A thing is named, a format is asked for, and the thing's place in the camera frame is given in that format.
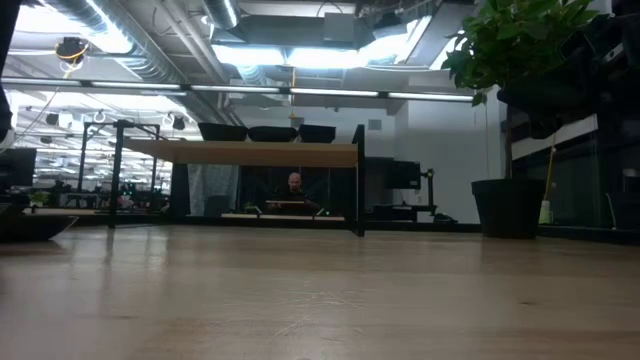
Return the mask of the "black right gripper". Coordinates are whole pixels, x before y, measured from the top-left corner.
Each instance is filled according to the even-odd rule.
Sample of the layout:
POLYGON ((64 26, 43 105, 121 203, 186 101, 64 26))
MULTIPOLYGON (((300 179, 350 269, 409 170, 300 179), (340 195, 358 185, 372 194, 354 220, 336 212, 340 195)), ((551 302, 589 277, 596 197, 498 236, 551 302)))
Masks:
POLYGON ((592 47, 575 49, 560 65, 525 77, 527 88, 502 88, 497 98, 529 118, 533 139, 555 134, 565 123, 592 113, 598 87, 597 58, 592 47))

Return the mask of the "green plant in black pot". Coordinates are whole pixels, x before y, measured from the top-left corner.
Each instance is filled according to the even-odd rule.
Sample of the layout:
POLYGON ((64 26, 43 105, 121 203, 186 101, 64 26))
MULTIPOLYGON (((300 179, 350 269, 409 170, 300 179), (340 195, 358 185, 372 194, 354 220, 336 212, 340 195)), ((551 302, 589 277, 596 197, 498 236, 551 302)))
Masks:
MULTIPOLYGON (((453 49, 441 68, 449 72, 456 88, 474 91, 473 107, 486 105, 490 91, 498 93, 516 80, 559 64, 555 47, 561 38, 598 15, 589 8, 592 1, 486 0, 477 14, 463 20, 461 31, 450 36, 453 49)), ((503 177, 472 183, 481 231, 486 238, 532 239, 545 185, 513 177, 511 114, 503 146, 503 177)))

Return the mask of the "black computer monitor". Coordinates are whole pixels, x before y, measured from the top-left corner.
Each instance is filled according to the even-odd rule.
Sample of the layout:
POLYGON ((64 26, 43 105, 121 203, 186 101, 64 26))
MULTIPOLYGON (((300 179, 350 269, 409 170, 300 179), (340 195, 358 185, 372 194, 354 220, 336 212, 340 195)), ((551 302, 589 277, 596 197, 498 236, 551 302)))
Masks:
POLYGON ((429 212, 431 216, 435 216, 437 205, 434 203, 434 175, 433 168, 422 171, 418 162, 393 160, 384 173, 384 187, 392 190, 414 190, 420 193, 422 183, 426 181, 428 202, 426 205, 418 206, 416 212, 429 212))
POLYGON ((0 154, 0 187, 32 186, 37 150, 4 149, 0 154))

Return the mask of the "ceiling light strip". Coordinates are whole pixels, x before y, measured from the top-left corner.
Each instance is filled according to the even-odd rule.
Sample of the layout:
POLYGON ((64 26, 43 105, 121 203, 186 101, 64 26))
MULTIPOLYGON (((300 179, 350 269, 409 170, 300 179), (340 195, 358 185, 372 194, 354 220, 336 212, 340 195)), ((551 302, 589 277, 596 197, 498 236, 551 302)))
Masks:
POLYGON ((276 86, 236 86, 236 85, 192 85, 192 84, 161 84, 146 82, 100 81, 100 80, 70 80, 50 78, 2 77, 0 82, 11 86, 31 87, 59 87, 59 88, 92 88, 117 89, 132 91, 160 92, 161 94, 182 94, 187 92, 215 92, 259 95, 308 95, 349 97, 367 99, 392 99, 412 101, 443 101, 471 103, 473 95, 459 95, 446 93, 422 92, 394 92, 372 90, 346 90, 329 88, 301 88, 276 86))

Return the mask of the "person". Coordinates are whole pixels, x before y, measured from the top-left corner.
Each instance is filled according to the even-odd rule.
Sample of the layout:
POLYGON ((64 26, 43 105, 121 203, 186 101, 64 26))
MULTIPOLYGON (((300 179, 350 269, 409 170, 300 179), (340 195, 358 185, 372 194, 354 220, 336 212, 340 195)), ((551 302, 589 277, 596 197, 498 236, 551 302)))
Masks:
POLYGON ((282 215, 313 215, 321 207, 310 199, 302 189, 302 178, 298 172, 289 174, 287 188, 267 203, 268 209, 282 215))

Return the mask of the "wooden shelf with black legs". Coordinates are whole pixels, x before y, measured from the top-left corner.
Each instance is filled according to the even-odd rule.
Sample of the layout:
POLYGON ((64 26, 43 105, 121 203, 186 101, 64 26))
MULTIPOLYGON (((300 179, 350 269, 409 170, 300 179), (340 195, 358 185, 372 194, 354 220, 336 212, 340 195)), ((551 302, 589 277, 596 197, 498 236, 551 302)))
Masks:
POLYGON ((365 126, 362 124, 356 127, 350 144, 136 139, 123 139, 121 144, 173 164, 354 168, 356 205, 348 222, 355 235, 365 235, 365 126))

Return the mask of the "black ceiling-hung device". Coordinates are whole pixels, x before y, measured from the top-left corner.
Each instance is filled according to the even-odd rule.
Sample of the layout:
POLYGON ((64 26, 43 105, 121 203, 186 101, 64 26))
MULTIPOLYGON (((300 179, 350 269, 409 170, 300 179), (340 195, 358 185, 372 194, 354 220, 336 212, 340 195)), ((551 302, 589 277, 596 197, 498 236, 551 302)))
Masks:
POLYGON ((85 54, 90 48, 90 44, 79 37, 64 37, 54 48, 56 57, 68 65, 80 65, 85 54))

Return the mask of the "silver ventilation duct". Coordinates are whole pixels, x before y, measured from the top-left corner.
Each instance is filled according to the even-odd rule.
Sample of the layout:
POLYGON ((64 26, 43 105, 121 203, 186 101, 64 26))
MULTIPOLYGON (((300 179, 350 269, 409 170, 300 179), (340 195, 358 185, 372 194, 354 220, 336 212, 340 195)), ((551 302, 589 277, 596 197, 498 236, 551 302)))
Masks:
MULTIPOLYGON (((168 25, 196 65, 205 71, 214 85, 226 85, 229 77, 214 53, 203 30, 191 20, 189 0, 140 0, 143 10, 151 12, 146 27, 140 16, 125 5, 130 0, 37 0, 48 10, 56 11, 79 25, 80 33, 102 50, 108 58, 135 75, 143 83, 188 83, 186 66, 180 68, 157 43, 161 35, 155 29, 154 19, 159 16, 168 25)), ((240 23, 240 8, 235 0, 197 0, 198 10, 203 10, 214 30, 229 30, 240 23)), ((165 95, 182 105, 187 114, 200 122, 218 122, 240 125, 241 121, 228 105, 228 96, 203 95, 189 92, 187 95, 165 95)))

